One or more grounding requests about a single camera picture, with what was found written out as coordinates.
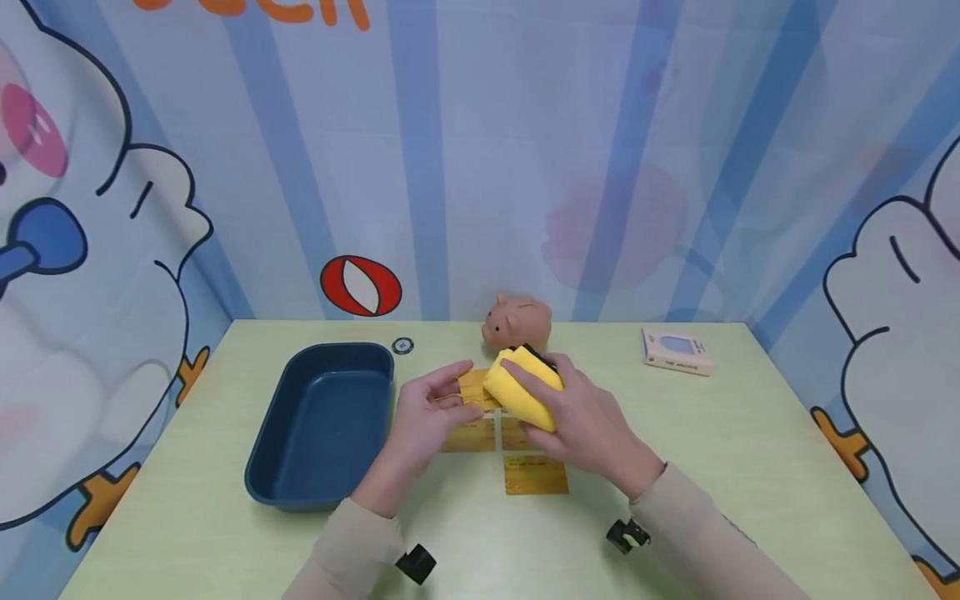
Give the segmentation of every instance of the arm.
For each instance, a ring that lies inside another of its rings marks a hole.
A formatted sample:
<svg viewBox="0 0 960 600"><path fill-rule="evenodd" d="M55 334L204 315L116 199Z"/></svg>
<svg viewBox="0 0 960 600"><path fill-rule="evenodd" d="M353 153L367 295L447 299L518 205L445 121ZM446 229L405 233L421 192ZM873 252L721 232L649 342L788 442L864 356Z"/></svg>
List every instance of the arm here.
<svg viewBox="0 0 960 600"><path fill-rule="evenodd" d="M375 515L347 498L282 600L362 600L405 551L395 517Z"/></svg>
<svg viewBox="0 0 960 600"><path fill-rule="evenodd" d="M698 598L806 600L790 577L737 529L712 498L668 465L630 512L660 561Z"/></svg>
<svg viewBox="0 0 960 600"><path fill-rule="evenodd" d="M350 498L327 521L282 600L365 600L406 552L396 513L451 429L483 417L457 397L462 361L407 382L383 450Z"/></svg>
<svg viewBox="0 0 960 600"><path fill-rule="evenodd" d="M524 424L557 460L599 473L628 498L660 560L705 600L801 600L806 594L730 523L706 492L667 466L630 429L613 395L563 354L547 354L564 382L554 390L517 365L504 368L550 411L557 433Z"/></svg>

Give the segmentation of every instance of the pink piggy bank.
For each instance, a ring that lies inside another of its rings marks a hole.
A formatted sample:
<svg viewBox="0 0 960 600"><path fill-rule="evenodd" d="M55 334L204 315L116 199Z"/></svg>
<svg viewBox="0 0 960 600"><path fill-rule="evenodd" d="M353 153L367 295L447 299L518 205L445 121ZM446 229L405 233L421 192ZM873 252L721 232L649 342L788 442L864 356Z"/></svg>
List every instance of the pink piggy bank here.
<svg viewBox="0 0 960 600"><path fill-rule="evenodd" d="M495 350L529 344L536 351L546 350L550 339L553 312L539 300L523 296L496 295L496 304L480 327L483 341Z"/></svg>

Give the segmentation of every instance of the beige sleeve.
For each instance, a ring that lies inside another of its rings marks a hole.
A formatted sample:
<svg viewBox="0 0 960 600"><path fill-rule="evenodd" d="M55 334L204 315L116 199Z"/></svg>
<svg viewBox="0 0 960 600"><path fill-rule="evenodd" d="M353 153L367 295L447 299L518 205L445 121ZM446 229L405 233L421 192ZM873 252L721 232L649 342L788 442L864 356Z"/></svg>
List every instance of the beige sleeve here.
<svg viewBox="0 0 960 600"><path fill-rule="evenodd" d="M396 518L377 516L347 498L330 515L282 600L365 600L405 552Z"/></svg>
<svg viewBox="0 0 960 600"><path fill-rule="evenodd" d="M660 561L698 598L809 598L677 467L668 465L630 511Z"/></svg>

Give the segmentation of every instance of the card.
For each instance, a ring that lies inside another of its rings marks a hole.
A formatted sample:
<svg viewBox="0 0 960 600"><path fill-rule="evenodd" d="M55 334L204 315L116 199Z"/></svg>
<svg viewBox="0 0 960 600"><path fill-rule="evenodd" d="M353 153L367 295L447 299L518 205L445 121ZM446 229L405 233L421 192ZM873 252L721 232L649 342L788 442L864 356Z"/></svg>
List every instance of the card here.
<svg viewBox="0 0 960 600"><path fill-rule="evenodd" d="M475 369L460 376L460 396L464 404L479 404L484 412L492 412L500 408L500 403L483 389L483 378L487 376L487 369Z"/></svg>
<svg viewBox="0 0 960 600"><path fill-rule="evenodd" d="M523 430L520 429L520 419L516 417L500 417L500 440L504 450L529 450L532 448Z"/></svg>
<svg viewBox="0 0 960 600"><path fill-rule="evenodd" d="M569 493L564 464L546 456L504 456L507 494Z"/></svg>
<svg viewBox="0 0 960 600"><path fill-rule="evenodd" d="M441 452L493 452L496 431L493 419L480 419L460 425L446 436Z"/></svg>

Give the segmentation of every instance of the plastic tray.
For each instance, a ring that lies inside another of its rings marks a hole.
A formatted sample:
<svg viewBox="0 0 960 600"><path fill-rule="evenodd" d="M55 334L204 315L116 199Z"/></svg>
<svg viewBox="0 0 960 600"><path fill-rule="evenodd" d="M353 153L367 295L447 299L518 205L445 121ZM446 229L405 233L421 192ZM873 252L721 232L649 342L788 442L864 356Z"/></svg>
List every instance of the plastic tray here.
<svg viewBox="0 0 960 600"><path fill-rule="evenodd" d="M247 492L288 512L328 511L383 447L394 357L378 344L320 344L290 359L247 462Z"/></svg>

